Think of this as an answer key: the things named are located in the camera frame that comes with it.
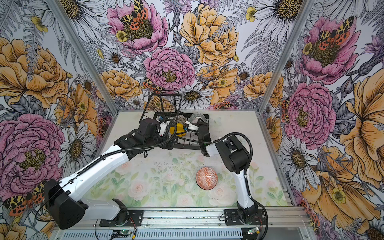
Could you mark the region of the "yellow bowl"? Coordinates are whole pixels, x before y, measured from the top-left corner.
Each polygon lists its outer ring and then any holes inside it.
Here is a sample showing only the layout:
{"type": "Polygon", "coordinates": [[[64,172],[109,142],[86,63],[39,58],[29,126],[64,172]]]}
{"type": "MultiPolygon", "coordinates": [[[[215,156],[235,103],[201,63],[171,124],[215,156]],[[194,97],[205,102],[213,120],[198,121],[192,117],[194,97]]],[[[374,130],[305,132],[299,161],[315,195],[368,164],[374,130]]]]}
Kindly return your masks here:
{"type": "Polygon", "coordinates": [[[184,125],[182,124],[177,124],[176,127],[170,127],[170,135],[177,133],[176,136],[178,138],[184,137],[187,134],[187,132],[184,130],[183,126],[184,125]]]}

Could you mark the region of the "green patterned bowl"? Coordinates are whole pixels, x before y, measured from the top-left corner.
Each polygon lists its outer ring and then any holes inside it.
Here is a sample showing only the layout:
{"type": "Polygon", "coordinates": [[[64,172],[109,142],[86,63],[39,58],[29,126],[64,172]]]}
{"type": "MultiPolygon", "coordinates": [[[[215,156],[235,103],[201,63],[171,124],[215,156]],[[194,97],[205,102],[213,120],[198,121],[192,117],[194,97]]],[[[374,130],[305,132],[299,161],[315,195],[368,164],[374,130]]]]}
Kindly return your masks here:
{"type": "Polygon", "coordinates": [[[193,113],[193,114],[191,115],[190,119],[192,119],[192,120],[195,120],[195,119],[202,119],[203,121],[206,121],[206,120],[207,120],[206,116],[205,116],[204,114],[202,114],[202,113],[193,113]]]}

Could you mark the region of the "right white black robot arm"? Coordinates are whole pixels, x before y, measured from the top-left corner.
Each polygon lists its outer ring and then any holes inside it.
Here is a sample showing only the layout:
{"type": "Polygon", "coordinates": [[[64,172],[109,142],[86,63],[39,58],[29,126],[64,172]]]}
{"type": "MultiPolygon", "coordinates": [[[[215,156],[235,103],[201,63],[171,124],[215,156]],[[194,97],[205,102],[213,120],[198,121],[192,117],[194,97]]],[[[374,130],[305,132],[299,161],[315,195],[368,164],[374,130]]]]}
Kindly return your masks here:
{"type": "Polygon", "coordinates": [[[247,175],[253,158],[251,141],[239,132],[232,132],[212,141],[207,126],[198,127],[197,136],[202,154],[206,157],[221,157],[227,170],[234,175],[238,215],[243,223],[249,222],[258,213],[258,204],[252,197],[247,175]]]}

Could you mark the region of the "pink striped bowl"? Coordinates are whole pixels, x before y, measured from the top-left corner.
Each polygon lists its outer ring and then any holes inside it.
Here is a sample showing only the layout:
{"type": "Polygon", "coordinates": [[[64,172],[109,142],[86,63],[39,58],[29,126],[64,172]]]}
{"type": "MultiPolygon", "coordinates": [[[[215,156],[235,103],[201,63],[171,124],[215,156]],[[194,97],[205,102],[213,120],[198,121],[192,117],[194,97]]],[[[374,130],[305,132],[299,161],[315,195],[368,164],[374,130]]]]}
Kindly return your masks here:
{"type": "Polygon", "coordinates": [[[197,125],[199,122],[206,123],[206,119],[203,119],[201,117],[191,118],[190,119],[190,123],[193,124],[193,125],[197,125]]]}

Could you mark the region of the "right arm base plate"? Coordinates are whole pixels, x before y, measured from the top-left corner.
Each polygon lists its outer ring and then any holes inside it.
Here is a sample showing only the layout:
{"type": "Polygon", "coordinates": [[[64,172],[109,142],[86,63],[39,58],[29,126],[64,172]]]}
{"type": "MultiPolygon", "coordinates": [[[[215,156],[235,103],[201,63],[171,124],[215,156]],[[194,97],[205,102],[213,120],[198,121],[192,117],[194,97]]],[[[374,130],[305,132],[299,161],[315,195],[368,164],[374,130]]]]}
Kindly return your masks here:
{"type": "Polygon", "coordinates": [[[226,226],[266,226],[268,218],[262,209],[250,216],[240,214],[238,209],[224,209],[224,220],[226,226]]]}

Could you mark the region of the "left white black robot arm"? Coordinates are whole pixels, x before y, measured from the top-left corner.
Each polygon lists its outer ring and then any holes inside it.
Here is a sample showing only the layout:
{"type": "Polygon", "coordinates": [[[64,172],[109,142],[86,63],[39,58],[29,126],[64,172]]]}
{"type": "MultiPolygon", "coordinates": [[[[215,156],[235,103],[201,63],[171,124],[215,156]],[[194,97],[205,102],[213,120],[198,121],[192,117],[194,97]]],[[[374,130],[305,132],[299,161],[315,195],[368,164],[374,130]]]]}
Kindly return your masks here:
{"type": "Polygon", "coordinates": [[[107,151],[79,171],[60,181],[50,180],[45,186],[48,213],[61,230],[69,229],[81,221],[106,220],[117,226],[129,218],[128,209],[118,199],[89,200],[84,196],[100,180],[135,156],[148,155],[155,148],[171,150],[175,143],[177,123],[170,119],[157,121],[144,119],[137,129],[114,141],[107,151]]]}

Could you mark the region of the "brown dotted patterned bowl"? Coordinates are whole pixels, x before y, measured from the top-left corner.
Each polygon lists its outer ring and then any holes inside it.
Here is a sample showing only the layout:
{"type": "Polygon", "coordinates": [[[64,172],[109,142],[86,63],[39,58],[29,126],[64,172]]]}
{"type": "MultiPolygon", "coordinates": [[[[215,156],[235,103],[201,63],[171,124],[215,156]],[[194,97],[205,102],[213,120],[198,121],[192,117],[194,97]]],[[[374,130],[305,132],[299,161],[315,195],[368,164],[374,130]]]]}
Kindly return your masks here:
{"type": "Polygon", "coordinates": [[[187,118],[183,115],[177,116],[177,123],[184,125],[187,121],[187,118]]]}

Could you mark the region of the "red orange patterned bowl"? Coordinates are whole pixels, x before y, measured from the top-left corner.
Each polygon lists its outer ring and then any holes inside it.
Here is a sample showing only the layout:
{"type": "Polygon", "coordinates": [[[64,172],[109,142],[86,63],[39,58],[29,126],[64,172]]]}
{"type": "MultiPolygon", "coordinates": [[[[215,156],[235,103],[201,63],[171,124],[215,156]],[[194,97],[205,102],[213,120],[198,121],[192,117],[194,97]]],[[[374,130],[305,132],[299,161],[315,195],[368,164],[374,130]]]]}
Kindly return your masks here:
{"type": "Polygon", "coordinates": [[[203,167],[196,174],[196,183],[203,190],[212,190],[218,183],[218,175],[214,169],[203,167]]]}

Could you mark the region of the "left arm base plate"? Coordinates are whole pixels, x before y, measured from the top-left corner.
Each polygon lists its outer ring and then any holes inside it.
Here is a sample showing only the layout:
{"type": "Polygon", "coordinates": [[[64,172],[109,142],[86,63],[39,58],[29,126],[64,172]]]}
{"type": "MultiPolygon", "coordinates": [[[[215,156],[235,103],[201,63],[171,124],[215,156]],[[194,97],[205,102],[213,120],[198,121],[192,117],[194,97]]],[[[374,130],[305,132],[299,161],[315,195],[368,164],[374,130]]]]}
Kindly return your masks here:
{"type": "Polygon", "coordinates": [[[142,225],[143,210],[121,211],[113,220],[100,220],[100,227],[140,227],[142,225]]]}

